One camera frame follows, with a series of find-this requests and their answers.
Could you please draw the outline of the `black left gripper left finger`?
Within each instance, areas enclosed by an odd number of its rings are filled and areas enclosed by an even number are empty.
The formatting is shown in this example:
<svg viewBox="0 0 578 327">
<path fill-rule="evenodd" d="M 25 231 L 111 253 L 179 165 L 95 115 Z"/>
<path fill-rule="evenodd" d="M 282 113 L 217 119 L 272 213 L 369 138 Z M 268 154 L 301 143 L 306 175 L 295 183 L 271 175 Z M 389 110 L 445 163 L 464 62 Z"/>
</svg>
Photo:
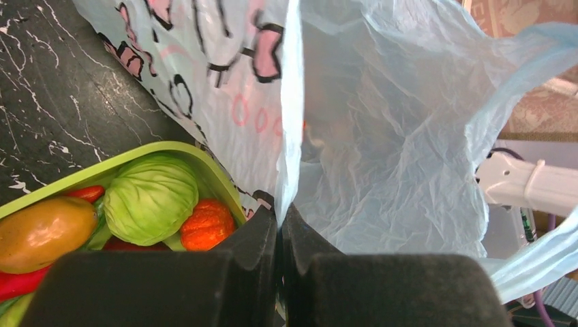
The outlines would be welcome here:
<svg viewBox="0 0 578 327">
<path fill-rule="evenodd" d="M 79 251 L 36 291 L 22 326 L 271 326 L 273 213 L 210 251 Z"/>
</svg>

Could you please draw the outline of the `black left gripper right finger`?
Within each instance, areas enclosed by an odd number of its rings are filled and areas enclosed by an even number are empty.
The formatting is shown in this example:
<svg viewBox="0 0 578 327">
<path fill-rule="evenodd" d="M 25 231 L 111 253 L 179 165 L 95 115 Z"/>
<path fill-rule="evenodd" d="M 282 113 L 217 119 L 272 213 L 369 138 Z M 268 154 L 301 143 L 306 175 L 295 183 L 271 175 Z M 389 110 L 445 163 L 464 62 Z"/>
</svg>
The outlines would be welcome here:
<svg viewBox="0 0 578 327">
<path fill-rule="evenodd" d="M 481 266 L 452 254 L 346 255 L 291 206 L 279 233 L 289 326 L 510 326 Z"/>
</svg>

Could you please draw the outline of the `light blue plastic bag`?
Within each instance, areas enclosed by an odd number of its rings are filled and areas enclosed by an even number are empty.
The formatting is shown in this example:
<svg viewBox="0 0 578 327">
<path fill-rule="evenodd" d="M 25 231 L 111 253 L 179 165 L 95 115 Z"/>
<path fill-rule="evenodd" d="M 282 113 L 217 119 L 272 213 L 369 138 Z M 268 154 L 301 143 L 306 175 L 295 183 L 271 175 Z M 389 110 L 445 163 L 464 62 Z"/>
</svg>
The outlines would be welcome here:
<svg viewBox="0 0 578 327">
<path fill-rule="evenodd" d="M 455 1 L 76 1 L 157 105 L 253 203 L 345 253 L 460 253 L 503 302 L 577 268 L 568 216 L 475 179 L 525 91 L 516 47 Z"/>
</svg>

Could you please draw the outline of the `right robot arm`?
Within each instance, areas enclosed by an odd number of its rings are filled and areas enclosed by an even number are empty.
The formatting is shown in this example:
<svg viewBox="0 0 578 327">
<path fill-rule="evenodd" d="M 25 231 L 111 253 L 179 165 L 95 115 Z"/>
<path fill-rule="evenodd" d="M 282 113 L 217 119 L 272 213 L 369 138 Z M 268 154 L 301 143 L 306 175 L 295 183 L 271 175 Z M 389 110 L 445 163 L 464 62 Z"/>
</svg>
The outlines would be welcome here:
<svg viewBox="0 0 578 327">
<path fill-rule="evenodd" d="M 568 216 L 577 207 L 577 171 L 492 153 L 475 172 L 489 204 Z"/>
</svg>

